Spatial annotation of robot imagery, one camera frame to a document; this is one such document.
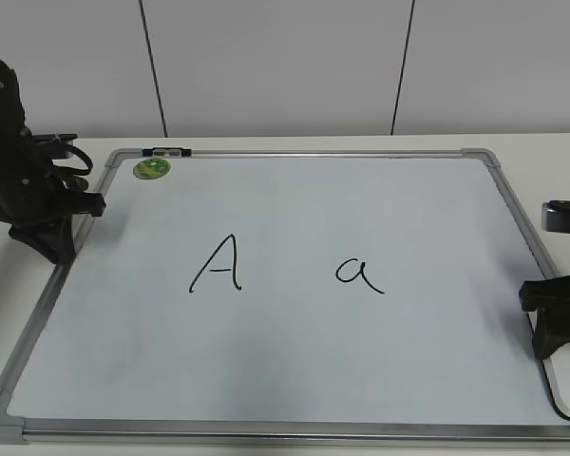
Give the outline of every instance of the black clamp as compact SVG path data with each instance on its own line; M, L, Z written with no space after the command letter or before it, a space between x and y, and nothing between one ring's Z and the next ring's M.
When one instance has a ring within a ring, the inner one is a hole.
M570 234L570 201L553 200L542 205L542 228ZM537 359L551 356L570 342L570 275L525 281L520 289L522 309L537 313L532 348Z

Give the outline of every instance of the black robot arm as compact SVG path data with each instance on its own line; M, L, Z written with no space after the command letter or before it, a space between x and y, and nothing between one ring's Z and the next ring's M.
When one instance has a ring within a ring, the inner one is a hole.
M85 193L90 158L67 143L71 135L32 136L25 125L15 72L0 60L0 221L9 235L53 263L75 257L71 220L102 215L101 194ZM79 157L85 169L57 166L55 159Z

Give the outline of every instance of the white table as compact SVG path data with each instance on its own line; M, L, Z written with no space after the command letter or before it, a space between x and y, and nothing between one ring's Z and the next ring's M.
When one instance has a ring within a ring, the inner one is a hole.
M212 150L262 149L460 149L483 147L492 150L502 164L513 190L563 274L570 273L570 235L541 230L541 204L546 200L570 200L570 134L548 135L461 135L422 137L321 137L321 138L206 138L206 139L104 139L79 140L77 145L95 161L91 185L99 178L107 155L121 147L182 146ZM8 237L0 224L0 372L42 292L52 266L28 247ZM211 446L0 446L0 454L357 454L359 448L287 447L244 449ZM381 454L450 454L443 449L364 448ZM545 454L538 450L477 450L477 454ZM570 450L558 452L570 454Z

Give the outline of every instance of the whiteboard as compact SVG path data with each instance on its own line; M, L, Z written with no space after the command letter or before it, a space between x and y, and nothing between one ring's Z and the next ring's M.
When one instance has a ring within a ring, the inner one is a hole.
M157 180L138 161L10 415L563 422L517 296L542 274L482 161L193 157Z

